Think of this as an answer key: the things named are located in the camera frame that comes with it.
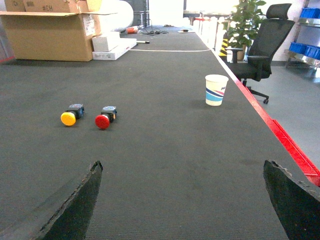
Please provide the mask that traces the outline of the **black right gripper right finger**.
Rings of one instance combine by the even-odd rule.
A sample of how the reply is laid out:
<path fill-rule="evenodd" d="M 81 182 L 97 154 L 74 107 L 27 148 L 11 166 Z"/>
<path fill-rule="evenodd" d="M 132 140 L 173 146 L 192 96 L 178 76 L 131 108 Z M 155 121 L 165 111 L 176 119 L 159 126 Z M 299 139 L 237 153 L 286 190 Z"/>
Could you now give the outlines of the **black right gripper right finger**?
<path fill-rule="evenodd" d="M 272 206 L 290 240 L 320 238 L 320 188 L 307 178 L 296 179 L 273 160 L 263 165 L 263 178 Z"/>

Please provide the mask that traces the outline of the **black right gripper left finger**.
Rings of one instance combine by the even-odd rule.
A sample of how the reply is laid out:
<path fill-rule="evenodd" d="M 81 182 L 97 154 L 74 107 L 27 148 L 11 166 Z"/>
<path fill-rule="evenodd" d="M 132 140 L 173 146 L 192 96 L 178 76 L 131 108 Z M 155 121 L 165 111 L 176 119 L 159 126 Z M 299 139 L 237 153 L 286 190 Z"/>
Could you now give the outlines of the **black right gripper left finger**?
<path fill-rule="evenodd" d="M 73 178 L 26 217 L 0 232 L 2 240 L 83 240 L 99 194 L 103 166 L 90 165 L 81 179 Z"/>

